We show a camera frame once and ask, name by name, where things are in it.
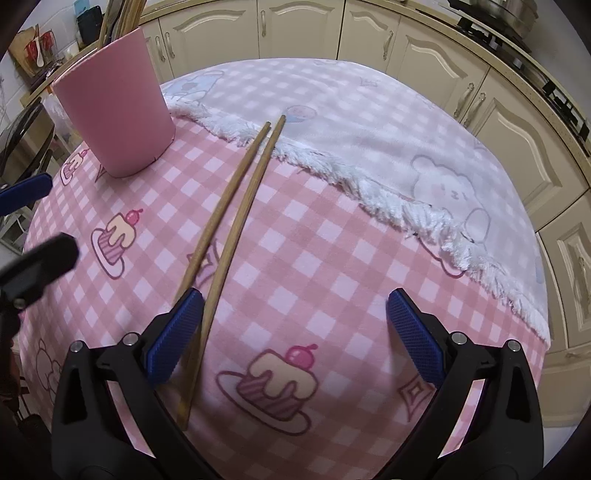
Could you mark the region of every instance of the fringe trim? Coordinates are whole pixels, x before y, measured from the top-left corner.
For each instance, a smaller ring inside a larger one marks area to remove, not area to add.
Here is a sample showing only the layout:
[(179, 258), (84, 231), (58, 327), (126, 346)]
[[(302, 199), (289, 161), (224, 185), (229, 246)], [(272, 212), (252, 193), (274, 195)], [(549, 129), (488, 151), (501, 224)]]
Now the fringe trim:
[[(206, 128), (213, 135), (245, 145), (260, 130), (253, 123), (236, 115), (213, 114), (197, 102), (164, 97), (173, 116), (186, 117)], [(411, 202), (367, 176), (363, 169), (343, 165), (339, 159), (293, 141), (279, 139), (274, 154), (296, 167), (302, 167), (330, 184), (340, 185), (351, 198), (377, 220), (416, 234), (424, 242), (439, 245), (447, 252), (456, 268), (465, 270), (503, 305), (522, 318), (550, 347), (548, 321), (522, 293), (520, 285), (505, 274), (500, 265), (477, 244), (462, 235), (460, 224), (445, 210)]]

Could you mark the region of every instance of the pink cup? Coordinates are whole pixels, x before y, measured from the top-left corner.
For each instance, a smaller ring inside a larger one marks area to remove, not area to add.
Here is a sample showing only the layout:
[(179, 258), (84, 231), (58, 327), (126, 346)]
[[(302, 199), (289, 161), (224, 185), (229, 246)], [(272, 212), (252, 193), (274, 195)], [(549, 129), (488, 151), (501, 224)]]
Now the pink cup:
[(75, 64), (53, 89), (113, 177), (146, 168), (174, 139), (174, 123), (140, 28)]

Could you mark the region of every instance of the metal bolt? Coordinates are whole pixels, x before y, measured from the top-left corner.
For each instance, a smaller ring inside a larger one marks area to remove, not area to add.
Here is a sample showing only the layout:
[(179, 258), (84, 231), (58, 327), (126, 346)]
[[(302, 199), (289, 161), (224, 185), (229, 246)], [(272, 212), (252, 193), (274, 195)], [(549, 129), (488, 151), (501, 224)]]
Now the metal bolt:
[(27, 308), (27, 302), (24, 299), (14, 299), (12, 304), (17, 310), (24, 310)]
[(456, 345), (464, 345), (468, 341), (468, 337), (464, 335), (462, 332), (453, 332), (452, 333), (452, 342)]
[(124, 345), (127, 345), (127, 346), (135, 345), (138, 340), (139, 340), (139, 335), (134, 332), (128, 333), (127, 335), (125, 335), (123, 337), (123, 343), (124, 343)]
[(517, 340), (509, 340), (507, 342), (507, 346), (512, 352), (518, 352), (521, 350), (521, 344)]
[(72, 342), (72, 344), (70, 345), (70, 352), (79, 352), (80, 350), (82, 350), (83, 347), (84, 342), (82, 340), (76, 340), (75, 342)]

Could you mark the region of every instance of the textured blue pad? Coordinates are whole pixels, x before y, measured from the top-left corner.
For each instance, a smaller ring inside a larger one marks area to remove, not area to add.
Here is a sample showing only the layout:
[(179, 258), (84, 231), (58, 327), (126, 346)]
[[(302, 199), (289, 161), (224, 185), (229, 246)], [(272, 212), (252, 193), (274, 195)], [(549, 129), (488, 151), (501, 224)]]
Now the textured blue pad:
[(195, 290), (185, 299), (145, 356), (145, 370), (152, 386), (172, 375), (185, 347), (202, 320), (203, 297)]
[(0, 190), (0, 216), (9, 215), (19, 208), (47, 197), (53, 180), (48, 173), (41, 173)]
[(386, 311), (423, 380), (441, 388), (445, 379), (443, 352), (421, 319), (396, 290), (388, 297)]

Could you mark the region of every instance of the pink checkered tablecloth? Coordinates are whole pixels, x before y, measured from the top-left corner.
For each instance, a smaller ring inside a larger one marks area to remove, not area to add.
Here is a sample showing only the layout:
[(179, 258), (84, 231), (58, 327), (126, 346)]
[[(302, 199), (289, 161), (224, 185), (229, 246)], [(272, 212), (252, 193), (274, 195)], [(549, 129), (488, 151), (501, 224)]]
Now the pink checkered tablecloth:
[[(46, 422), (74, 340), (111, 345), (170, 309), (200, 231), (245, 152), (195, 123), (175, 123), (171, 147), (126, 179), (105, 174), (83, 144), (35, 215), (27, 248), (63, 231), (81, 252), (77, 268), (27, 310), (19, 336), (24, 375)], [(196, 280), (204, 295), (247, 182)], [(226, 480), (360, 480), (380, 470), (434, 392), (386, 321), (385, 301), (397, 287), (477, 343), (519, 340), (539, 379), (544, 343), (508, 306), (417, 237), (273, 159), (217, 308), (187, 432)], [(266, 385), (252, 375), (261, 368), (276, 375), (263, 375)], [(179, 376), (180, 367), (159, 390), (172, 412)], [(265, 403), (267, 388), (280, 393), (276, 401)], [(459, 445), (480, 389), (473, 387), (446, 451)], [(132, 441), (145, 450), (121, 393), (113, 394)]]

